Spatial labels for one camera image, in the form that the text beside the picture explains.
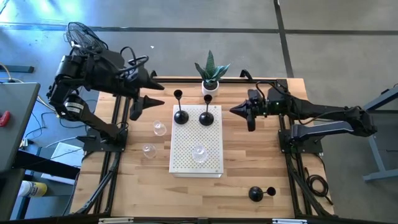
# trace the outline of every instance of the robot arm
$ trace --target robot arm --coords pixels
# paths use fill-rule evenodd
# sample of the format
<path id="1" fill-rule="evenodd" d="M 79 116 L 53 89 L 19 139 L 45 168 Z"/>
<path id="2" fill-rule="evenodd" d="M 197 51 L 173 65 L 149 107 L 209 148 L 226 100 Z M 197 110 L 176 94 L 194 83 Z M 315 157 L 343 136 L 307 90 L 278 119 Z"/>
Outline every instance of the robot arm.
<path id="1" fill-rule="evenodd" d="M 333 128 L 327 125 L 323 127 L 314 126 L 313 128 L 296 124 L 297 127 L 292 128 L 292 132 L 296 130 L 292 133 L 293 138 L 307 138 L 316 134 L 327 135 L 338 133 L 350 133 L 366 137 L 377 131 L 372 117 L 358 106 L 349 108 L 314 105 L 307 100 L 301 100 L 292 96 L 283 86 L 272 87 L 268 91 L 267 98 L 259 90 L 248 90 L 249 99 L 230 109 L 230 112 L 246 118 L 249 131 L 255 130 L 256 123 L 254 119 L 257 116 L 267 117 L 268 115 L 279 114 L 287 115 L 300 122 L 301 119 L 307 118 L 344 121 L 334 123 Z"/>
<path id="2" fill-rule="evenodd" d="M 86 102 L 77 94 L 77 89 L 81 86 L 88 91 L 92 89 L 132 98 L 131 120 L 138 119 L 143 109 L 164 104 L 163 101 L 148 96 L 140 97 L 140 88 L 164 89 L 149 77 L 143 65 L 132 73 L 119 74 L 116 68 L 97 55 L 63 56 L 55 81 L 47 93 L 50 105 L 62 118 L 81 121 L 99 131 L 102 139 L 110 141 L 118 140 L 119 128 L 115 124 L 106 124 L 89 111 Z"/>

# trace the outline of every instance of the white pot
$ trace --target white pot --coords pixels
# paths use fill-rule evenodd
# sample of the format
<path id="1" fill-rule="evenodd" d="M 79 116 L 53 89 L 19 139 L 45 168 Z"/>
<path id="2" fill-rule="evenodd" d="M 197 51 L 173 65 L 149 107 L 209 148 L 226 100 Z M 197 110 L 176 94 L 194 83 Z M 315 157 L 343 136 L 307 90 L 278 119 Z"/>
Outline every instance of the white pot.
<path id="1" fill-rule="evenodd" d="M 212 97 L 215 97 L 218 95 L 218 87 L 220 87 L 220 83 L 217 81 L 217 87 L 214 90 L 207 90 L 204 85 L 204 81 L 201 82 L 201 92 L 203 93 L 203 96 L 205 95 L 211 95 Z"/>

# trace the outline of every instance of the fan grille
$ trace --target fan grille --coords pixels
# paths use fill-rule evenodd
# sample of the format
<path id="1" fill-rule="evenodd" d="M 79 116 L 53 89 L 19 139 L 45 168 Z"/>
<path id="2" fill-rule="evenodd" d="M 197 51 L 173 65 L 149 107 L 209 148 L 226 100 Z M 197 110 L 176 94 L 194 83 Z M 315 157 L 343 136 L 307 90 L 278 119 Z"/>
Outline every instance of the fan grille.
<path id="1" fill-rule="evenodd" d="M 90 28 L 81 22 L 70 22 L 67 27 L 66 35 L 71 46 L 72 41 L 74 41 L 75 44 L 82 46 L 84 49 L 92 50 L 97 53 L 107 49 L 106 44 L 100 40 Z"/>

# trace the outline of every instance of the potted plant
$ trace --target potted plant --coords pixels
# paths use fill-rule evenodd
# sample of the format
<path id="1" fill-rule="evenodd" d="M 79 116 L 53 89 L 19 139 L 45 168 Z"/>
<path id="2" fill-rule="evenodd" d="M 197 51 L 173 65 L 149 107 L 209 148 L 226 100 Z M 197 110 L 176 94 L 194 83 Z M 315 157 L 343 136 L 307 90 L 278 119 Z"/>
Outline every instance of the potted plant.
<path id="1" fill-rule="evenodd" d="M 199 66 L 197 63 L 195 63 L 195 66 L 203 80 L 201 83 L 201 92 L 203 95 L 211 95 L 213 97 L 216 96 L 218 93 L 218 87 L 220 85 L 218 80 L 225 75 L 229 65 L 215 67 L 213 53 L 209 50 L 206 68 L 201 68 L 201 66 Z"/>

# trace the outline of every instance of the cooling fan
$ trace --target cooling fan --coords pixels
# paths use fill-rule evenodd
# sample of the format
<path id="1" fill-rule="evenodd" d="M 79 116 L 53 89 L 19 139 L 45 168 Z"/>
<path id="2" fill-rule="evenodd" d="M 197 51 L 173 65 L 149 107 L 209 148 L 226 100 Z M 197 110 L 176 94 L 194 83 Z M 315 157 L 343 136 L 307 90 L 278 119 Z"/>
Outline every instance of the cooling fan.
<path id="1" fill-rule="evenodd" d="M 85 50 L 90 50 L 100 54 L 104 49 L 108 50 L 108 45 L 81 22 L 69 22 L 66 37 L 75 53 L 86 54 Z"/>

